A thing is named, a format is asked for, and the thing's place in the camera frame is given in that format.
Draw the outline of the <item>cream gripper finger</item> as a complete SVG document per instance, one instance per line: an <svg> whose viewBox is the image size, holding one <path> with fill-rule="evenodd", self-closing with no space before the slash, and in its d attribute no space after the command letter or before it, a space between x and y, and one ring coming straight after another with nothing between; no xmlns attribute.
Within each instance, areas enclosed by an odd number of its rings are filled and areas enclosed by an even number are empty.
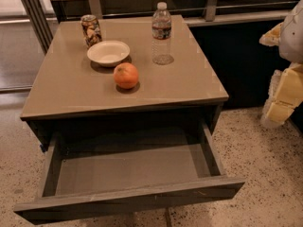
<svg viewBox="0 0 303 227"><path fill-rule="evenodd" d="M266 46L278 46L281 27L282 23L274 26L271 30L267 31L260 37L259 42Z"/></svg>
<svg viewBox="0 0 303 227"><path fill-rule="evenodd" d="M292 63L284 71L276 70L271 77L261 124L266 128L283 125L303 102L303 65Z"/></svg>

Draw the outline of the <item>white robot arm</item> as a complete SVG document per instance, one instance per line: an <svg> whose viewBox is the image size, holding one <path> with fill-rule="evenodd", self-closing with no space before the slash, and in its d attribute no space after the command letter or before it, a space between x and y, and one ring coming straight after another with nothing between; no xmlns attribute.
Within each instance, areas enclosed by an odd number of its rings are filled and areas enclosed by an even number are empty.
<svg viewBox="0 0 303 227"><path fill-rule="evenodd" d="M303 102L303 0L284 21L261 36L259 42L277 46L279 56L291 64L271 77L261 123L266 128L283 125Z"/></svg>

